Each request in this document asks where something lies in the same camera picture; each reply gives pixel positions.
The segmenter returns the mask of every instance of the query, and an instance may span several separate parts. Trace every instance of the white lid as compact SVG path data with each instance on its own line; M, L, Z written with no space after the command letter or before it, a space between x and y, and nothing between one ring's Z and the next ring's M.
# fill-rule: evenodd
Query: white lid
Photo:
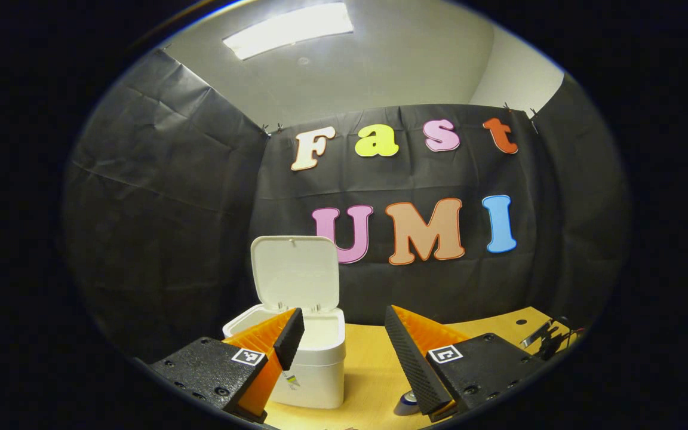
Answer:
M323 236L260 236L251 243L251 268L259 300L271 307L339 305L339 256Z

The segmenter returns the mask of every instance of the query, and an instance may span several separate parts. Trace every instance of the blue letter i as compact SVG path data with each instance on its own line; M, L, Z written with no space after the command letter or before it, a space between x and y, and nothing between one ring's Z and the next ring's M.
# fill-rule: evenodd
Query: blue letter i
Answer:
M492 240L488 244L491 253L505 253L517 247L517 242L511 236L511 220L508 217L509 196L487 196L483 198L483 206L490 213L490 229Z

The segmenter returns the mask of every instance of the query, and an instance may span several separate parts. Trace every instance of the fisheye lens view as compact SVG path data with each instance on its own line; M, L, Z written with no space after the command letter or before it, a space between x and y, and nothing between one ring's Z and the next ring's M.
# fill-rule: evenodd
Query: fisheye lens view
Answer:
M628 258L570 71L443 0L253 0L117 76L66 261L110 345L245 428L473 424L590 336Z

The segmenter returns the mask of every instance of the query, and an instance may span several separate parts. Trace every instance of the white container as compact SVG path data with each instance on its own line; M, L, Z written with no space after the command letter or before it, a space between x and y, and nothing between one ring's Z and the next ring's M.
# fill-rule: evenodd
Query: white container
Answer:
M344 312L339 305L336 245L321 236L261 236L251 243L260 305L222 327L226 337L301 308L304 335L290 370L281 373L273 402L335 409L344 402Z

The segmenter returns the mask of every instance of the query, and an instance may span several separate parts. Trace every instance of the wooden table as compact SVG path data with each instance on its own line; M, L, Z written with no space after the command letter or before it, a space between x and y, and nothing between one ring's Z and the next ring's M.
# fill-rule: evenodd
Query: wooden table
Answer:
M516 324L518 320L526 320L527 323ZM549 316L534 308L524 308L448 326L470 337L492 332L521 348L519 343L548 320ZM558 322L555 325L559 327L557 333L569 330ZM525 351L534 354L538 348L540 340ZM393 413L400 396L407 391L410 391L410 385L386 329L383 326L347 324L344 403L336 409L314 409L268 402L265 422L282 430L345 430L351 427L357 430L416 430L432 424L428 416L421 413L412 416Z

